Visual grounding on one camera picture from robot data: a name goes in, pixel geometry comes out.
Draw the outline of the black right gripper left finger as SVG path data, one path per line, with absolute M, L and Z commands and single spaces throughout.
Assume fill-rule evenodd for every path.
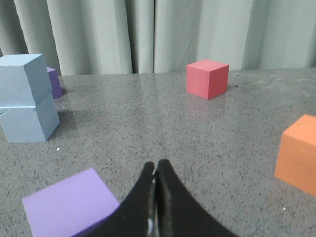
M 84 237 L 152 237 L 156 213 L 155 164 L 147 162 L 120 206 L 82 232 Z

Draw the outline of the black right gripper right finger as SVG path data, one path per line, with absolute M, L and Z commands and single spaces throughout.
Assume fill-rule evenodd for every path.
M 161 237 L 234 237 L 193 198 L 167 159 L 158 162 L 156 195 Z

